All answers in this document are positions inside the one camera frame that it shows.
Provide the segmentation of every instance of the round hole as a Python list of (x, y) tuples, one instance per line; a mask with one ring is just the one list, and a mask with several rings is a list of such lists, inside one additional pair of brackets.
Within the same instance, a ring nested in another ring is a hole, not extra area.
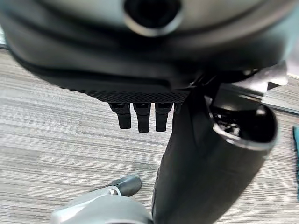
[(127, 0), (125, 11), (137, 24), (145, 28), (163, 28), (180, 11), (178, 0)]

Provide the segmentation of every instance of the striped carpet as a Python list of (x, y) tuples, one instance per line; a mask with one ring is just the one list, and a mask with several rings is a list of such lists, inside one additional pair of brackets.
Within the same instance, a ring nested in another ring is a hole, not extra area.
[[(299, 111), (299, 80), (265, 102)], [(299, 223), (292, 126), (299, 117), (277, 112), (280, 141), (255, 180), (217, 222)], [(129, 174), (142, 178), (135, 199), (150, 209), (160, 159), (171, 133), (118, 128), (107, 104), (61, 90), (19, 67), (0, 50), (0, 224), (42, 224), (50, 213), (95, 187)]]

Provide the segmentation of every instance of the chair caster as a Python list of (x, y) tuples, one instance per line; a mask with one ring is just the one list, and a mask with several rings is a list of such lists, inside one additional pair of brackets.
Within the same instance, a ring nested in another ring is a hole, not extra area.
[(108, 186), (116, 186), (120, 190), (122, 196), (131, 197), (141, 189), (142, 182), (141, 179), (137, 176), (127, 176), (115, 180), (104, 187)]

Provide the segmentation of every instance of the black plastic fin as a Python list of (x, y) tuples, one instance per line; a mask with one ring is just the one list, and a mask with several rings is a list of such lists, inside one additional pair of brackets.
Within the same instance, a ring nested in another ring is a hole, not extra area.
[(117, 114), (118, 122), (121, 129), (131, 128), (131, 110), (130, 104), (111, 104), (110, 108)]
[(178, 115), (181, 112), (182, 103), (175, 103), (174, 104), (174, 113)]
[(138, 131), (146, 133), (150, 131), (150, 104), (133, 104), (137, 114)]
[(171, 111), (173, 103), (155, 104), (156, 108), (156, 131), (165, 132), (168, 113)]

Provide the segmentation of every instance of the teal object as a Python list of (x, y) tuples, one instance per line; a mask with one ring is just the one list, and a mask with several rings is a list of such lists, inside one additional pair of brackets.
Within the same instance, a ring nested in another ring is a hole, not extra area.
[[(295, 139), (295, 147), (297, 151), (297, 162), (299, 161), (299, 127), (294, 127), (294, 139)], [(299, 185), (299, 163), (297, 166), (297, 183)]]

